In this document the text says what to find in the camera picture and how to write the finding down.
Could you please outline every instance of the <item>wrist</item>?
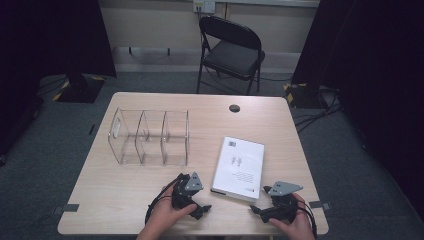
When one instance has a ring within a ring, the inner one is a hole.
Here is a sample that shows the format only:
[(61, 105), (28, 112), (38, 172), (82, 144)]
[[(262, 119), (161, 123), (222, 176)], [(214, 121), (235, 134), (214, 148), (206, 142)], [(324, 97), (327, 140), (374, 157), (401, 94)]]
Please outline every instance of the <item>wrist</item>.
[(137, 240), (157, 240), (161, 236), (161, 233), (155, 229), (144, 227), (138, 234)]

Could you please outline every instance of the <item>wooden table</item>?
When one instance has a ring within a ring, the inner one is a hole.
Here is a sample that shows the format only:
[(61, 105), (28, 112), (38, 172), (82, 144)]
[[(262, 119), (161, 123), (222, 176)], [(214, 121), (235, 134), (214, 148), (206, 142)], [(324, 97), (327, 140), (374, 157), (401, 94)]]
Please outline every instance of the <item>wooden table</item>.
[[(237, 104), (240, 112), (229, 106)], [(108, 143), (116, 109), (189, 111), (188, 165), (120, 165)], [(287, 102), (279, 97), (218, 96), (191, 94), (116, 93), (106, 111), (96, 138), (68, 204), (76, 212), (64, 212), (61, 234), (138, 234), (144, 227), (148, 205), (162, 187), (180, 173), (194, 171), (205, 187), (193, 199), (212, 205), (200, 220), (187, 216), (166, 235), (281, 235), (253, 214), (250, 203), (210, 192), (223, 138), (231, 136), (263, 143), (265, 156), (261, 186), (285, 181), (302, 185), (299, 194), (307, 201), (319, 197), (306, 162)], [(263, 191), (256, 202), (271, 207)], [(318, 234), (328, 231), (321, 208), (313, 209)]]

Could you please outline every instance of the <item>white booklet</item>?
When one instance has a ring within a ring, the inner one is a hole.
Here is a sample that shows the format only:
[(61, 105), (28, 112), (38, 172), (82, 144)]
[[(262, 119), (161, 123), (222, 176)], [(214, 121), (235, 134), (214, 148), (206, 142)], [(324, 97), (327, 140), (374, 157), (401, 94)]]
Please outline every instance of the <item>white booklet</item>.
[(259, 199), (264, 150), (263, 144), (225, 137), (211, 191), (249, 202)]

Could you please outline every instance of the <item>hand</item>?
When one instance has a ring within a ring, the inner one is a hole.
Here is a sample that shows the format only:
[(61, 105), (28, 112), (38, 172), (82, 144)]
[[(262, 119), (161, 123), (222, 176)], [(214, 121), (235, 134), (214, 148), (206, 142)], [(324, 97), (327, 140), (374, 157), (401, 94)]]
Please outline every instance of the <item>hand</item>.
[(141, 230), (137, 240), (158, 239), (166, 230), (171, 228), (178, 220), (196, 209), (196, 204), (190, 204), (187, 207), (175, 210), (172, 207), (172, 191), (174, 185), (168, 188), (159, 202), (156, 203), (152, 215)]
[[(293, 195), (299, 201), (298, 206), (305, 208), (305, 200), (296, 193), (293, 193)], [(297, 210), (296, 218), (291, 224), (286, 224), (275, 218), (269, 219), (269, 223), (285, 233), (290, 240), (315, 240), (309, 217), (301, 210)]]

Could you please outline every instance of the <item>black chair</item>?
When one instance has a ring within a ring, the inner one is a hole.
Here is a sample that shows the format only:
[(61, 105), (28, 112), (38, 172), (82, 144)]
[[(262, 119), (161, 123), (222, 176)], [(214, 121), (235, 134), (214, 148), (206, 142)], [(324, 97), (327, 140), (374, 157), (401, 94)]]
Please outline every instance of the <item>black chair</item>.
[[(259, 91), (261, 63), (265, 58), (265, 52), (262, 51), (258, 35), (246, 26), (215, 16), (201, 18), (199, 27), (203, 42), (197, 93), (199, 93), (200, 83), (213, 87), (201, 81), (203, 66), (214, 69), (218, 75), (222, 72), (249, 81), (246, 95), (249, 95), (257, 72), (257, 91)], [(218, 39), (219, 43), (211, 48), (208, 36)]]

